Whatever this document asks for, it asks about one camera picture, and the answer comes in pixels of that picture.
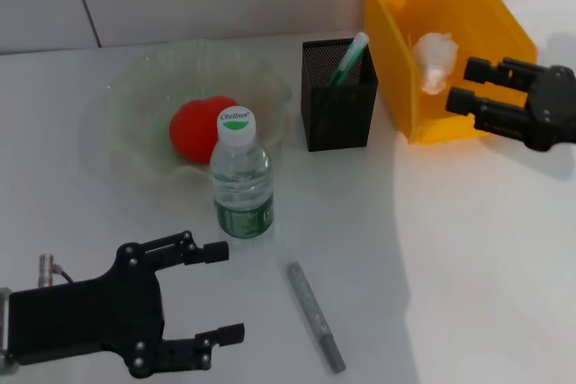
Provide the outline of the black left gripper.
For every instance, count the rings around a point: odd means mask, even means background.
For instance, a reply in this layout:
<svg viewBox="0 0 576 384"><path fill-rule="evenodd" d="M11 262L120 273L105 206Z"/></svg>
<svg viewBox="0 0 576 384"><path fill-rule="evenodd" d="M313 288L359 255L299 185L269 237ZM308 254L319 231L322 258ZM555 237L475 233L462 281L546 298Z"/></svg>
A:
<svg viewBox="0 0 576 384"><path fill-rule="evenodd" d="M241 344L245 326L160 342L164 318L155 272L229 258L226 241L198 246L190 231L121 246L112 267L97 278L12 293L7 352L19 365L112 352L138 379L207 371L212 348Z"/></svg>

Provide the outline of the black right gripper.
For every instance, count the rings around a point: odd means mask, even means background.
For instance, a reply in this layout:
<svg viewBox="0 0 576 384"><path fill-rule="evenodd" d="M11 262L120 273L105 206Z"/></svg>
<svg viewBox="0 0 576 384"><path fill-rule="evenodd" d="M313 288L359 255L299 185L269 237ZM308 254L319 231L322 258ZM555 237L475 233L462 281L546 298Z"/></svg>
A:
<svg viewBox="0 0 576 384"><path fill-rule="evenodd" d="M556 144L575 143L575 74L570 68L546 68L513 58L504 58L493 66L489 60L470 57L463 78L529 91L526 107L530 116L515 105L452 87L445 109L462 116L472 115L475 129L524 140L528 148L539 152L546 152Z"/></svg>

